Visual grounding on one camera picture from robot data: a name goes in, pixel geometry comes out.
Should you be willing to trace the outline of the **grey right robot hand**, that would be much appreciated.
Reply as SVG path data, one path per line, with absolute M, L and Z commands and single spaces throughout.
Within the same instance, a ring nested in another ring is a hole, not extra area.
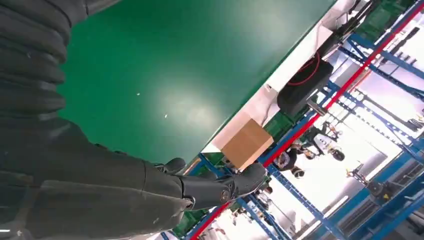
M 254 163 L 216 179 L 168 173 L 90 143 L 63 119 L 0 119 L 0 237 L 120 240 L 175 228 L 184 214 L 254 192 Z

